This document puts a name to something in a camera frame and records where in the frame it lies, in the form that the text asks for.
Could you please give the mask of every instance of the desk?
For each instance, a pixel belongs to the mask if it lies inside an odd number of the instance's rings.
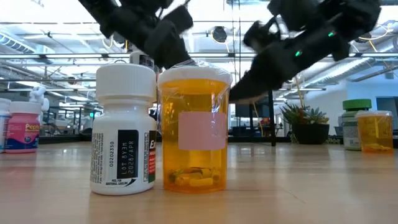
[[[158,146],[153,190],[90,193],[90,143],[0,154],[1,224],[396,223],[398,170],[392,155],[337,145],[230,144],[227,189],[188,195],[162,190]]]

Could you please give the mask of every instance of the succulent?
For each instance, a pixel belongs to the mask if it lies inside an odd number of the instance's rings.
[[[329,118],[326,113],[308,106],[297,106],[286,103],[286,107],[281,108],[284,119],[289,124],[326,124]]]

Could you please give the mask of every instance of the potted plant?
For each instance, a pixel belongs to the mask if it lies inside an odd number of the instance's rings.
[[[300,144],[323,144],[329,135],[326,113],[306,106],[289,105],[281,108],[284,119]]]

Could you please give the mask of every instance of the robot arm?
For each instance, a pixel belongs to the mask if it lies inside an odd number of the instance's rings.
[[[163,19],[159,9],[173,0],[79,0],[100,24],[109,38],[117,32],[155,60],[170,68],[189,60],[179,35],[193,26],[186,3]],[[230,101],[254,98],[283,82],[329,54],[335,61],[348,57],[349,42],[372,31],[380,14],[379,0],[271,0],[268,10],[274,16],[266,25],[255,22],[244,36],[244,44],[257,55],[246,75],[232,89]],[[290,32],[300,35],[282,40],[280,31],[271,33],[280,15]]]

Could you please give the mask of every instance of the green bottle cap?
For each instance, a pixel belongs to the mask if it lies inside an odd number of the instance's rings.
[[[370,99],[356,99],[356,100],[345,100],[343,101],[343,109],[361,109],[361,108],[372,108],[372,101]]]

